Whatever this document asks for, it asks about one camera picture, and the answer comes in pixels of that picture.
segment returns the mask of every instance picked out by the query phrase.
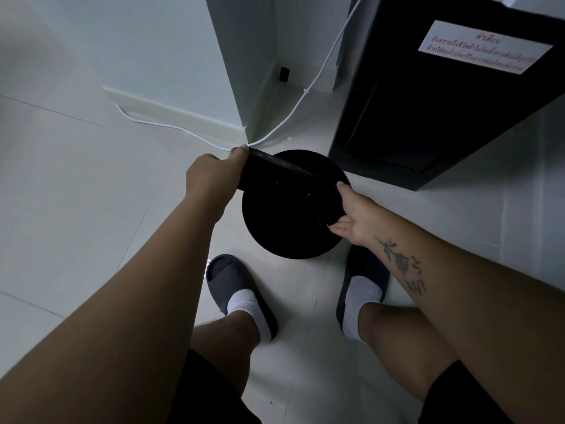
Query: white sticker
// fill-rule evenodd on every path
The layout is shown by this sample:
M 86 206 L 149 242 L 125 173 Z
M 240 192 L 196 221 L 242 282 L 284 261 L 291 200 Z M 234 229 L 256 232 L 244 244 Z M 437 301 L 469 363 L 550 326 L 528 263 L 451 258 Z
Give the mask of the white sticker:
M 420 52 L 522 74 L 553 46 L 435 21 Z

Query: cable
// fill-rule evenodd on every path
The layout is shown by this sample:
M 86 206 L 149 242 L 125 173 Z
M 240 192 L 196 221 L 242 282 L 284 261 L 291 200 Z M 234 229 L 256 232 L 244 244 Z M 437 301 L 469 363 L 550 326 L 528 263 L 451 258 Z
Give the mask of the cable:
M 341 31 L 340 33 L 337 35 L 337 37 L 335 38 L 335 41 L 333 42 L 332 48 L 329 50 L 328 56 L 325 57 L 325 61 L 321 66 L 320 71 L 318 71 L 318 74 L 316 75 L 316 77 L 314 78 L 314 81 L 304 90 L 304 93 L 302 94 L 302 96 L 300 97 L 300 99 L 298 100 L 298 102 L 296 103 L 296 105 L 294 106 L 294 108 L 291 110 L 291 112 L 288 114 L 288 116 L 286 116 L 284 118 L 284 120 L 282 122 L 280 122 L 269 134 L 265 135 L 263 138 L 261 138 L 258 141 L 254 141 L 252 143 L 249 144 L 249 146 L 257 146 L 258 144 L 264 142 L 266 139 L 268 139 L 271 135 L 273 135 L 273 133 L 279 129 L 279 127 L 283 126 L 287 120 L 290 119 L 290 117 L 294 114 L 294 112 L 296 111 L 296 109 L 298 108 L 298 106 L 300 105 L 300 103 L 302 102 L 302 100 L 304 99 L 304 97 L 306 96 L 306 94 L 308 94 L 310 92 L 310 89 L 312 89 L 312 86 L 314 86 L 314 84 L 316 83 L 316 81 L 318 81 L 318 79 L 320 78 L 322 72 L 324 71 L 324 68 L 326 66 L 326 64 L 329 61 L 330 56 L 332 56 L 333 50 L 335 49 L 335 46 L 337 45 L 337 42 L 340 40 L 340 37 L 343 35 L 343 32 L 345 31 L 345 27 L 348 25 L 349 20 L 351 19 L 351 16 L 353 16 L 353 13 L 355 13 L 355 11 L 357 10 L 357 7 L 359 6 L 359 4 L 361 3 L 361 0 L 357 0 L 357 2 L 355 3 L 355 6 L 353 6 L 353 9 L 351 9 L 351 12 L 349 12 L 348 18 L 345 20 L 345 23 L 343 24 L 343 27 L 341 27 Z M 193 135 L 196 138 L 199 138 L 200 140 L 204 141 L 205 143 L 211 145 L 212 147 L 215 147 L 216 149 L 220 149 L 220 150 L 225 150 L 225 151 L 230 151 L 231 149 L 226 149 L 220 146 L 217 146 L 216 144 L 209 142 L 207 139 L 201 137 L 200 135 L 195 134 L 194 132 L 189 131 L 188 129 L 184 129 L 183 127 L 177 127 L 174 125 L 166 125 L 164 123 L 156 123 L 156 122 L 149 122 L 146 120 L 139 120 L 139 119 L 134 119 L 133 117 L 130 117 L 127 115 L 127 113 L 122 110 L 122 108 L 120 106 L 118 106 L 116 104 L 116 107 L 118 108 L 118 110 L 120 110 L 120 113 L 122 113 L 125 117 L 127 117 L 129 120 L 132 120 L 134 122 L 137 123 L 144 123 L 146 125 L 154 125 L 156 127 L 171 127 L 173 129 L 179 129 L 181 131 L 186 132 L 187 134 Z

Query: black lid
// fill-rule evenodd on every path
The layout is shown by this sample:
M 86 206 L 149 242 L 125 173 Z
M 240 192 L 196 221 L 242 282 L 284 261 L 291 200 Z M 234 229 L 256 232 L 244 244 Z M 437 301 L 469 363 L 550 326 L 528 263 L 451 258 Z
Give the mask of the black lid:
M 349 184 L 345 173 L 326 156 L 309 150 L 286 150 L 275 156 L 293 163 L 324 183 Z M 289 259 L 309 259 L 331 250 L 341 240 L 330 232 L 345 214 L 337 189 L 317 188 L 308 181 L 289 186 L 274 178 L 262 191 L 245 191 L 242 212 L 253 238 L 266 250 Z

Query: black cabinet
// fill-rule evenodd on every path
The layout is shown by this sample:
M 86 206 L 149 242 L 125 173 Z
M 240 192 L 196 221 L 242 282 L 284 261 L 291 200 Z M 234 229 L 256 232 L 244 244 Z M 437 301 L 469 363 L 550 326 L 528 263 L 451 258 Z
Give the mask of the black cabinet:
M 488 68 L 419 51 L 435 21 L 552 47 L 521 74 Z M 490 0 L 382 0 L 328 156 L 417 190 L 565 92 L 564 55 L 558 19 Z

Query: baseboard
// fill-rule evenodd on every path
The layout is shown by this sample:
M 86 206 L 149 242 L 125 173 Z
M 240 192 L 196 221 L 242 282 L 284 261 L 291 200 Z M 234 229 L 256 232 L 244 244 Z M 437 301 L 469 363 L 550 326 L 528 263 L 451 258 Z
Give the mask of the baseboard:
M 256 137 L 257 127 L 263 115 L 265 114 L 265 110 L 269 105 L 269 101 L 271 100 L 271 96 L 273 91 L 275 90 L 275 85 L 279 81 L 279 64 L 277 61 L 273 63 L 271 66 L 271 70 L 265 80 L 263 82 L 263 86 L 261 89 L 261 93 L 259 94 L 257 100 L 255 101 L 255 105 L 251 110 L 249 115 L 249 119 L 245 124 L 245 135 L 247 136 L 247 142 L 251 143 L 257 141 L 261 137 Z
M 128 113 L 137 113 L 161 123 L 184 127 L 205 138 L 222 140 L 234 146 L 241 146 L 247 143 L 244 127 L 237 127 L 209 117 L 166 106 L 156 101 L 110 87 L 105 86 L 104 92 Z
M 312 83 L 312 81 L 320 71 L 320 66 L 314 65 L 284 64 L 283 66 L 290 70 L 290 73 L 288 75 L 288 83 L 304 88 L 307 88 Z M 322 92 L 333 92 L 335 79 L 337 78 L 337 72 L 337 65 L 326 65 L 320 75 L 320 78 L 318 78 L 318 81 L 316 81 L 312 89 Z

